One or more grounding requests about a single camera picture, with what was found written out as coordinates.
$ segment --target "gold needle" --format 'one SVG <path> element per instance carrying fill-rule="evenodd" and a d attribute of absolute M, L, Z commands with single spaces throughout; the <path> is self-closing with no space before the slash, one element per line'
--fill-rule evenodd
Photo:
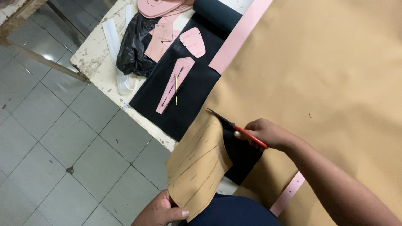
<path fill-rule="evenodd" d="M 176 105 L 177 105 L 177 74 L 174 75 L 174 79 L 176 80 L 176 91 L 175 91 L 175 94 L 176 94 Z"/>

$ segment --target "dark blue clothing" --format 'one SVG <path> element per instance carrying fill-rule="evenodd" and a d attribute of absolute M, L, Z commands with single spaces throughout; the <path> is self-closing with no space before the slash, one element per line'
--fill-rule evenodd
<path fill-rule="evenodd" d="M 215 194 L 211 203 L 187 224 L 179 226 L 236 226 L 236 225 L 275 225 L 281 224 L 271 211 L 258 202 L 239 196 Z"/>

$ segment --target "tile floor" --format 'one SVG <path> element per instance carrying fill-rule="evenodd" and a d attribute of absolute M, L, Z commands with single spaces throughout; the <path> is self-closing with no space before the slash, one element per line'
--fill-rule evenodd
<path fill-rule="evenodd" d="M 108 11 L 51 1 L 85 34 Z M 46 4 L 9 38 L 75 70 L 81 43 Z M 167 187 L 169 154 L 93 84 L 0 47 L 1 226 L 129 226 Z"/>

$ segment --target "red scissors handle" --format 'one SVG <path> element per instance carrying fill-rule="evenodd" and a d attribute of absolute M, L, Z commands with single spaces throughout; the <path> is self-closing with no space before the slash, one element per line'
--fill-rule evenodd
<path fill-rule="evenodd" d="M 242 134 L 247 135 L 248 137 L 250 137 L 254 142 L 256 142 L 257 144 L 261 145 L 263 148 L 267 149 L 268 146 L 266 144 L 264 144 L 262 141 L 258 140 L 255 136 L 249 134 L 246 130 L 234 125 L 233 128 L 237 131 L 239 131 Z"/>

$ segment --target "fingernail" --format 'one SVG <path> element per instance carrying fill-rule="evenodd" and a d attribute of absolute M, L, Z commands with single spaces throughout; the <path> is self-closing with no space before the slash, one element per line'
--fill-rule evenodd
<path fill-rule="evenodd" d="M 183 218 L 187 218 L 190 215 L 190 212 L 188 210 L 182 210 L 181 216 Z"/>
<path fill-rule="evenodd" d="M 237 138 L 240 138 L 242 135 L 240 134 L 239 131 L 235 131 L 234 136 L 237 137 Z"/>

